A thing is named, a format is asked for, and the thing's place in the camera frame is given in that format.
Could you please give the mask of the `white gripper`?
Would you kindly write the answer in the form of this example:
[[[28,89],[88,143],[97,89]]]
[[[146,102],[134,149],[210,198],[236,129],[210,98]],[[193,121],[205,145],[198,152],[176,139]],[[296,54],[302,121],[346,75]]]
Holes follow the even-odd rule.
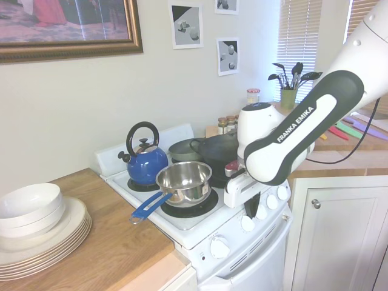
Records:
[[[249,175],[239,175],[230,179],[224,189],[224,204],[234,209],[242,204],[246,215],[253,219],[258,211],[261,194],[267,186],[254,180]]]

